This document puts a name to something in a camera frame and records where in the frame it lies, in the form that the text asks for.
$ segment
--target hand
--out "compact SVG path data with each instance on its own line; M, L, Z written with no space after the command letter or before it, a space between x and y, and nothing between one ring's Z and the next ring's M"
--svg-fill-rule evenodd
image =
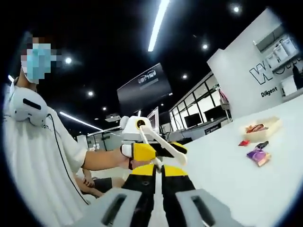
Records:
M93 181L93 179L92 179L91 177L85 177L83 183L84 183L86 186L88 186L89 188L95 187L95 182Z

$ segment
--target white vr headset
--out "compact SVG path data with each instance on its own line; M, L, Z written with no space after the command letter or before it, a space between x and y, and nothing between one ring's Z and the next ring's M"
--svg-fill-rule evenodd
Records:
M25 87L15 87L17 80L11 83L9 90L9 113L17 122L29 119L35 126L45 124L47 104L35 91Z

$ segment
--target office desk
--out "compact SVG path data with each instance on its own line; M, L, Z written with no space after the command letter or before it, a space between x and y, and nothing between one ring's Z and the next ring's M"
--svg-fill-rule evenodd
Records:
M258 167L246 157L256 144L238 146L240 127L270 116L280 117L283 127L264 148L271 160ZM302 129L303 95L188 143L188 164L183 168L195 187L226 204L235 220L245 226L271 227L292 207L302 186ZM178 166L173 159L164 162Z

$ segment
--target red snack package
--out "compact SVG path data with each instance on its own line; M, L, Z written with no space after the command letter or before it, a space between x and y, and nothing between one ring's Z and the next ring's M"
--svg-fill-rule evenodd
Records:
M249 140L243 140L241 143L239 143L239 146L246 147L247 145L249 145L249 143L250 143Z

